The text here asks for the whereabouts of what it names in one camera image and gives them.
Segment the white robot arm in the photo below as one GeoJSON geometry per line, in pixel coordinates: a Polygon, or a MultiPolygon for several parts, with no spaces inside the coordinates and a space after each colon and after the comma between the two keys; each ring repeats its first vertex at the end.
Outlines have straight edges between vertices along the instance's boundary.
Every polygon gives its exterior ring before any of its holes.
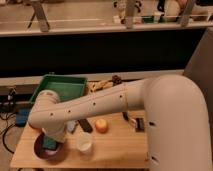
{"type": "Polygon", "coordinates": [[[213,171],[205,97],[182,75],[126,82],[66,102],[43,90],[28,123],[62,142],[68,121],[141,109],[146,113],[150,171],[213,171]]]}

